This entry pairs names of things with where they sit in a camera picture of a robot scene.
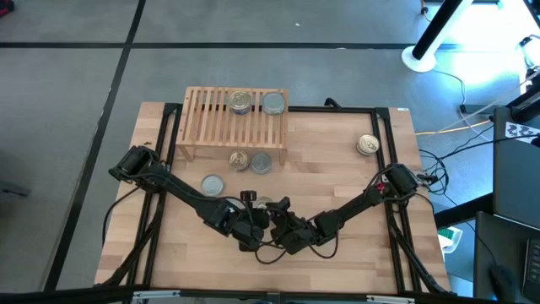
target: can lid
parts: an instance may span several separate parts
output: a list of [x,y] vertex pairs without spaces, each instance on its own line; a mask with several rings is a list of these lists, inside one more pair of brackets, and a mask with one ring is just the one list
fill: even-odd
[[235,111],[242,111],[251,106],[251,95],[245,91],[234,91],[229,95],[229,106]]
[[204,194],[217,197],[223,192],[225,184],[220,176],[210,174],[202,179],[201,188]]
[[360,153],[364,152],[368,155],[374,154],[379,149],[379,139],[373,135],[362,135],[357,143],[357,149]]
[[285,110],[285,99],[283,94],[272,92],[262,98],[262,109],[270,115],[281,114]]
[[229,155],[229,165],[236,170],[244,170],[250,164],[250,158],[243,150],[234,150]]
[[268,197],[260,197],[255,202],[253,202],[253,208],[265,209],[267,203],[272,203],[273,200]]
[[228,200],[231,204],[233,204],[234,206],[238,207],[238,209],[243,209],[243,208],[245,208],[245,207],[244,207],[244,204],[243,204],[241,201],[239,201],[238,199],[227,198],[227,200]]
[[251,169],[256,174],[265,174],[272,169],[272,158],[266,153],[258,153],[251,160]]

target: wooden tabletop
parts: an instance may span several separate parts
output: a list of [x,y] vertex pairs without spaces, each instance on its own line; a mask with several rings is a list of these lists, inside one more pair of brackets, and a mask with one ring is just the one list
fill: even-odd
[[[163,103],[150,102],[141,105],[131,145],[154,147],[163,106]],[[410,112],[392,108],[390,113],[399,162],[411,170],[420,170]],[[379,124],[384,134],[382,121]],[[230,150],[200,148],[196,150],[193,162],[186,162],[181,153],[176,152],[172,171],[198,190],[203,177],[214,173],[224,179],[224,195],[238,196],[240,190],[250,189],[257,190],[258,196],[274,200],[289,196],[291,209],[309,218],[323,210],[338,208],[357,196],[378,171],[376,157],[359,155],[354,147],[359,136],[367,133],[372,133],[368,114],[290,112],[285,166],[278,164],[275,154],[272,155],[273,168],[268,174],[238,173],[226,160]],[[168,146],[169,137],[169,134],[165,136],[164,147]],[[385,162],[389,163],[386,137],[382,138]],[[118,197],[132,187],[122,183]],[[143,191],[135,192],[114,209],[96,283],[108,279],[131,250],[143,197]],[[415,252],[437,282],[449,290],[431,206],[415,197],[408,205],[408,214]],[[321,259],[310,250],[303,250],[293,256],[285,255],[275,264],[262,265],[253,253],[240,252],[234,238],[225,238],[208,229],[191,207],[168,195],[152,286],[202,290],[397,292],[382,204],[352,218],[340,230],[339,236],[339,249],[332,259]],[[333,247],[334,241],[331,241],[318,249],[327,255]],[[265,248],[261,258],[269,260],[278,254],[277,249]],[[405,285],[411,290],[403,252],[401,259]],[[139,282],[143,270],[141,262]]]

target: gray floor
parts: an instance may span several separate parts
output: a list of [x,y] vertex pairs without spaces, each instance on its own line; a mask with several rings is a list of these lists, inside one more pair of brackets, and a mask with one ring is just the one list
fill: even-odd
[[[239,0],[147,0],[136,41],[414,43],[427,26],[418,16],[419,3],[257,0],[247,6]],[[137,1],[90,5],[83,0],[20,0],[18,5],[16,13],[0,19],[0,41],[123,42]],[[473,6],[463,24],[478,16],[485,17],[484,23],[467,33],[454,30],[447,40],[473,48],[482,45],[490,52],[436,54],[438,69],[464,79],[469,103],[489,103],[519,82],[520,63],[513,46],[523,37],[523,29],[521,22],[506,19],[508,10]],[[520,31],[504,32],[501,27]],[[494,39],[497,31],[499,39]],[[471,39],[471,32],[478,38]],[[0,48],[0,179],[32,189],[25,199],[2,196],[0,291],[41,287],[120,52]],[[345,106],[408,107],[419,132],[457,120],[456,108],[462,102],[459,83],[442,73],[411,72],[402,65],[400,53],[132,50],[59,288],[90,286],[94,281],[101,222],[118,187],[106,170],[125,153],[140,102],[180,101],[188,85],[277,87],[289,89],[294,105],[321,105],[331,96]],[[473,135],[465,131],[421,137],[418,143],[443,155]],[[457,203],[490,191],[491,153],[484,146],[446,161],[451,175],[448,195]],[[445,198],[433,200],[437,209],[451,206]],[[463,285],[457,277],[473,276],[473,232],[468,226],[462,229],[462,244],[446,256],[454,286]]]

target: lamp base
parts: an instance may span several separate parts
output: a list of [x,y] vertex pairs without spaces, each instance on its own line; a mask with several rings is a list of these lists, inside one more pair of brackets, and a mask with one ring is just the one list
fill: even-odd
[[413,56],[414,46],[410,46],[403,50],[402,52],[402,61],[407,66],[407,68],[412,69],[414,72],[425,73],[431,71],[437,61],[435,60],[435,55],[424,55],[422,60],[418,60]]

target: wooden dish rack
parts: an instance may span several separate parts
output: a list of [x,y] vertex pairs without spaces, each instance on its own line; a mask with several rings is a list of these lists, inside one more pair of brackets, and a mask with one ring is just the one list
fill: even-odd
[[[234,114],[227,106],[229,94],[237,90],[251,94],[254,106],[245,115]],[[262,111],[262,97],[272,92],[282,93],[285,99],[285,110],[280,115]],[[288,114],[287,90],[187,87],[176,145],[187,161],[193,161],[197,147],[226,147],[277,150],[279,164],[284,165]]]

